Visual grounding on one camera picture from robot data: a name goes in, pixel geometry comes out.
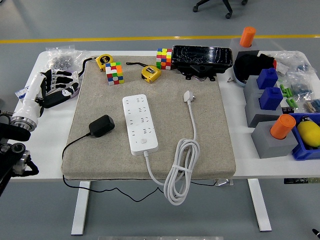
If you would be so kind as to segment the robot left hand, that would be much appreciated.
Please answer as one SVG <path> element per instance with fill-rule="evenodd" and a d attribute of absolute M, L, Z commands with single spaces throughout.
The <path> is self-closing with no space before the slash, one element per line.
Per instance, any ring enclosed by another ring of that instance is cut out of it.
<path fill-rule="evenodd" d="M 11 121 L 36 122 L 43 109 L 49 109 L 74 97 L 79 86 L 77 71 L 49 69 L 39 72 L 24 95 L 22 107 L 13 114 Z"/>

